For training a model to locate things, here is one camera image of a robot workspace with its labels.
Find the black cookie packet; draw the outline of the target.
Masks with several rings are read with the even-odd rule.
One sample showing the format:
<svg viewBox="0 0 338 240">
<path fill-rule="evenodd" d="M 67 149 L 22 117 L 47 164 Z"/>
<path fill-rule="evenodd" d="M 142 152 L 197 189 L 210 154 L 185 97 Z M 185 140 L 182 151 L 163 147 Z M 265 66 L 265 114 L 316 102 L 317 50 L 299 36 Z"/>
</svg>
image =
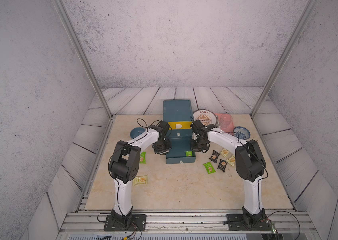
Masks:
<svg viewBox="0 0 338 240">
<path fill-rule="evenodd" d="M 222 172 L 226 171 L 226 166 L 228 165 L 228 162 L 225 160 L 220 159 L 219 164 L 218 164 L 218 169 L 221 170 Z"/>
<path fill-rule="evenodd" d="M 211 157 L 209 158 L 210 161 L 217 163 L 220 153 L 216 150 L 213 150 Z"/>
</svg>

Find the green cookie packet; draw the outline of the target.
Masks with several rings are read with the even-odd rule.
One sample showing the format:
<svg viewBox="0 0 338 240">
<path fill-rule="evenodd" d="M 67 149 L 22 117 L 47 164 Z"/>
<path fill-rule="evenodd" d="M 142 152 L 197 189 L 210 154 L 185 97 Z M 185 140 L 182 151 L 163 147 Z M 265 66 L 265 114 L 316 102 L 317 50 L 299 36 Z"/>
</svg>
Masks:
<svg viewBox="0 0 338 240">
<path fill-rule="evenodd" d="M 203 164 L 203 166 L 205 167 L 208 175 L 216 172 L 211 162 L 207 162 Z"/>
<path fill-rule="evenodd" d="M 141 152 L 140 164 L 146 164 L 146 152 Z"/>
<path fill-rule="evenodd" d="M 193 151 L 185 151 L 186 157 L 193 157 Z"/>
</svg>

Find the yellow top drawer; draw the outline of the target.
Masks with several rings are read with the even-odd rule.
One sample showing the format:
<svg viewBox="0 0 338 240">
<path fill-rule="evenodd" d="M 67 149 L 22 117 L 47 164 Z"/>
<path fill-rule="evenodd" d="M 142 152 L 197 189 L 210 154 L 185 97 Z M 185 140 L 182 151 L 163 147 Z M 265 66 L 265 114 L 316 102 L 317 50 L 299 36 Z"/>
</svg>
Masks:
<svg viewBox="0 0 338 240">
<path fill-rule="evenodd" d="M 169 126 L 173 130 L 188 130 L 191 129 L 191 121 L 180 121 L 180 122 L 168 122 Z"/>
</svg>

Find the pale yellow cookie packet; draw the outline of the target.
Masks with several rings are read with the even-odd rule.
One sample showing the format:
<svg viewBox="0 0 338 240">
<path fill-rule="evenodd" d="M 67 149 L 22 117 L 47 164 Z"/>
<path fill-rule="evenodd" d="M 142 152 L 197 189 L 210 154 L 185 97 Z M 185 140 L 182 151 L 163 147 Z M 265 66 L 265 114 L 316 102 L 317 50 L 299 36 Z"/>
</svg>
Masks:
<svg viewBox="0 0 338 240">
<path fill-rule="evenodd" d="M 133 179 L 133 185 L 146 185 L 148 183 L 148 176 L 137 176 Z"/>
<path fill-rule="evenodd" d="M 228 164 L 230 164 L 232 167 L 234 167 L 235 166 L 235 161 L 236 161 L 235 155 L 232 155 L 226 161 L 227 161 Z"/>
<path fill-rule="evenodd" d="M 220 151 L 220 154 L 224 157 L 224 158 L 229 158 L 229 156 L 231 155 L 231 153 L 230 153 L 230 151 L 229 150 L 227 150 L 227 149 L 222 149 L 221 151 Z"/>
</svg>

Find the teal drawer cabinet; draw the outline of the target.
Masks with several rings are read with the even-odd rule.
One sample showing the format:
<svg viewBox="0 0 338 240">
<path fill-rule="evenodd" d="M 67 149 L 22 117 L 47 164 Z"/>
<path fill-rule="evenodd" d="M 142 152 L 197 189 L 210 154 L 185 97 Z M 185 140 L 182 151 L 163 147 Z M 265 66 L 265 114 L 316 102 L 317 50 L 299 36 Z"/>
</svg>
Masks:
<svg viewBox="0 0 338 240">
<path fill-rule="evenodd" d="M 163 105 L 165 122 L 191 121 L 193 111 L 190 100 L 165 100 Z"/>
</svg>

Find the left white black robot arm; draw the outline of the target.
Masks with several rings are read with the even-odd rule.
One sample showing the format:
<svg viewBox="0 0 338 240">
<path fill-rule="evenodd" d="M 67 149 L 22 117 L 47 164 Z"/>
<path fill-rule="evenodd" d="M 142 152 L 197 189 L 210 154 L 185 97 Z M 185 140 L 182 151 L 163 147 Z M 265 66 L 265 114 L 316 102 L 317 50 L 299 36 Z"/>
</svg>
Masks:
<svg viewBox="0 0 338 240">
<path fill-rule="evenodd" d="M 157 125 L 147 126 L 136 138 L 128 142 L 118 141 L 116 144 L 108 164 L 116 188 L 111 217 L 122 229 L 128 228 L 132 223 L 132 181 L 139 171 L 141 153 L 149 147 L 158 155 L 168 153 L 171 149 L 170 140 L 166 138 L 169 129 L 167 122 L 160 121 Z"/>
</svg>

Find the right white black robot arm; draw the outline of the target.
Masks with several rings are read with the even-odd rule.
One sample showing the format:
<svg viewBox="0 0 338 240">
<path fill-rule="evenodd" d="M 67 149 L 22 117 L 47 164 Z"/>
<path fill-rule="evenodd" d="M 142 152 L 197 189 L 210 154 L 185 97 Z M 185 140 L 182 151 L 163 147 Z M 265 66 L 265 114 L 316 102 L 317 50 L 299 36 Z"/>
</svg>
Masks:
<svg viewBox="0 0 338 240">
<path fill-rule="evenodd" d="M 243 179 L 244 205 L 243 224 L 251 229 L 262 220 L 266 214 L 262 203 L 262 180 L 267 175 L 266 163 L 259 143 L 255 140 L 240 140 L 235 134 L 222 131 L 214 124 L 203 125 L 200 120 L 190 124 L 195 138 L 190 141 L 195 152 L 206 152 L 210 143 L 215 143 L 224 149 L 235 152 L 235 167 Z"/>
</svg>

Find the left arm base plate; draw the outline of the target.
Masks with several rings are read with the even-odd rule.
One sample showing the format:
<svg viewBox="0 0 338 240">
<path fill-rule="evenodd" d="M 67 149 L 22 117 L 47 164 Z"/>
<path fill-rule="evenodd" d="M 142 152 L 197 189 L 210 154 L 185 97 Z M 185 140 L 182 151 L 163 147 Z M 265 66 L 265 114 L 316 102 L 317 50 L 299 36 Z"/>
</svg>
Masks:
<svg viewBox="0 0 338 240">
<path fill-rule="evenodd" d="M 105 232 L 144 232 L 146 229 L 147 215 L 121 216 L 116 213 L 107 215 L 104 225 Z"/>
</svg>

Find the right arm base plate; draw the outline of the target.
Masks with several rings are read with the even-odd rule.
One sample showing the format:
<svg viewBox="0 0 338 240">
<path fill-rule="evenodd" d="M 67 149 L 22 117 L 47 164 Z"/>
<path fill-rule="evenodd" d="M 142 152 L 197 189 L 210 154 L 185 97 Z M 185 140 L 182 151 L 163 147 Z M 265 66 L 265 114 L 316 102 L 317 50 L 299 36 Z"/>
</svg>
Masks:
<svg viewBox="0 0 338 240">
<path fill-rule="evenodd" d="M 269 222 L 260 221 L 253 226 L 249 226 L 244 221 L 243 214 L 227 214 L 223 225 L 228 225 L 230 231 L 272 231 L 272 226 Z"/>
</svg>

